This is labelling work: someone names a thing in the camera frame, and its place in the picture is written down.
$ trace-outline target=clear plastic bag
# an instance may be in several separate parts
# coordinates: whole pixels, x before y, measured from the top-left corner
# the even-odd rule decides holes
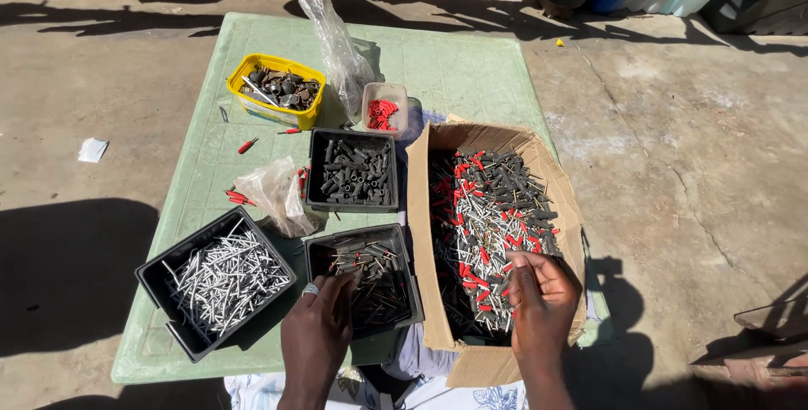
[[[320,38],[322,60],[329,83],[337,90],[349,120],[361,113],[364,86],[375,80],[370,64],[354,48],[345,23],[331,5],[331,0],[298,0],[311,19]]]
[[[239,176],[233,184],[269,215],[271,229],[284,238],[296,238],[312,234],[320,226],[319,218],[303,209],[298,181],[295,163],[287,156]]]

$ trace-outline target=black plastic tray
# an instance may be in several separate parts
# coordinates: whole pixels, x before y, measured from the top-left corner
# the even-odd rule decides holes
[[[261,306],[256,307],[244,320],[228,329],[215,342],[208,344],[190,325],[183,324],[183,313],[177,308],[175,300],[171,297],[171,288],[166,285],[166,279],[170,278],[170,274],[166,267],[160,262],[166,262],[172,269],[179,268],[183,263],[189,260],[192,250],[204,248],[213,242],[213,237],[228,234],[239,219],[244,219],[242,225],[246,225],[252,230],[258,240],[263,242],[264,246],[278,259],[278,263],[280,263],[283,270],[286,271],[289,276],[289,282]],[[191,234],[185,240],[178,242],[172,248],[164,251],[154,259],[149,260],[146,264],[141,265],[135,270],[135,276],[137,280],[141,282],[141,285],[143,285],[149,298],[151,298],[157,308],[162,308],[166,312],[170,320],[166,323],[168,331],[174,336],[177,342],[179,342],[179,345],[183,348],[183,351],[187,354],[191,362],[194,363],[214,351],[227,340],[228,337],[236,333],[239,328],[249,322],[258,312],[266,309],[267,306],[278,299],[281,293],[291,288],[298,280],[298,276],[294,273],[284,257],[278,253],[275,246],[272,245],[267,239],[267,236],[258,228],[247,211],[241,206],[237,206],[227,213],[222,214],[215,221],[198,229],[196,233]]]
[[[387,180],[390,183],[390,205],[361,205],[349,203],[332,203],[320,189],[326,182],[323,178],[323,166],[326,164],[326,148],[329,140],[345,140],[353,146],[361,146],[374,151],[381,151],[385,146],[390,148]],[[338,211],[346,213],[395,213],[399,210],[399,170],[396,163],[396,146],[392,136],[381,133],[365,133],[342,129],[313,128],[311,142],[308,145],[308,158],[311,170],[308,173],[306,188],[306,204],[318,211]]]
[[[390,322],[373,328],[360,327],[354,324],[354,333],[351,339],[361,339],[369,335],[388,332],[417,322],[423,322],[423,305],[421,304],[421,293],[418,291],[418,281],[410,267],[412,266],[407,252],[407,244],[404,242],[404,234],[401,232],[399,224],[385,224],[383,226],[365,227],[343,231],[338,234],[321,236],[306,240],[306,274],[311,282],[315,277],[328,274],[328,267],[331,260],[328,257],[330,252],[335,250],[335,244],[347,239],[354,239],[356,242],[381,241],[390,250],[399,254],[399,265],[404,273],[404,282],[407,287],[407,301],[409,301],[409,319],[399,322]]]

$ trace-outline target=green plastic table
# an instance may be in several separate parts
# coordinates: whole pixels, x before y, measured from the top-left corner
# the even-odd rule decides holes
[[[387,82],[406,85],[407,94],[423,109],[528,127],[555,154],[516,40],[363,25],[348,25],[348,29],[355,40],[367,41],[360,47],[369,49],[365,54],[375,70]],[[227,90],[225,79],[250,53],[282,56],[326,73],[319,41],[308,20],[249,13],[225,16],[149,258],[232,208],[221,189],[229,188],[237,176],[289,155],[298,167],[308,165],[309,133],[276,135],[287,126],[247,115]],[[508,83],[484,83],[492,79]],[[219,106],[227,110],[229,123],[221,118]],[[324,92],[318,126],[336,127],[344,120],[340,112],[335,93]],[[260,140],[249,152],[236,153],[241,144],[256,136]],[[255,208],[248,211],[254,219],[263,218]],[[398,220],[395,213],[341,213],[340,218],[338,221],[332,213],[325,228],[315,235]],[[279,322],[305,286],[306,271],[303,255],[295,255],[300,239],[274,240],[299,277],[296,287],[279,300],[279,310],[268,308],[235,333],[228,347],[192,364],[165,328],[165,313],[138,288],[112,379],[116,383],[153,383],[282,371]],[[345,365],[389,362],[397,337],[398,332],[390,332],[351,343]]]

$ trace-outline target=silver ring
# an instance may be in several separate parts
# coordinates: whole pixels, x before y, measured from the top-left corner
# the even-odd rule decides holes
[[[303,289],[303,291],[300,292],[300,296],[302,297],[303,295],[305,295],[307,293],[314,293],[314,296],[317,296],[318,294],[320,294],[320,289],[317,288],[317,285],[312,284],[311,282],[309,282],[306,285],[305,289]]]

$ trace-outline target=yellow plastic tub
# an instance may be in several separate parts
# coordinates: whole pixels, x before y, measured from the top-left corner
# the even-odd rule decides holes
[[[258,102],[250,96],[243,95],[238,91],[244,85],[242,75],[249,76],[250,72],[255,70],[256,65],[264,65],[272,70],[292,71],[294,74],[303,77],[305,80],[317,80],[320,83],[320,90],[314,96],[314,101],[311,107],[303,112],[295,110],[288,110],[286,108],[278,108],[271,104]],[[230,90],[238,101],[242,103],[244,110],[250,115],[258,115],[270,120],[278,121],[285,125],[294,126],[300,130],[309,130],[314,127],[314,122],[317,121],[317,116],[322,109],[322,91],[326,87],[326,76],[322,73],[304,66],[303,64],[296,63],[295,61],[281,58],[280,56],[263,55],[261,53],[253,53],[244,56],[242,64],[227,78],[227,89]]]

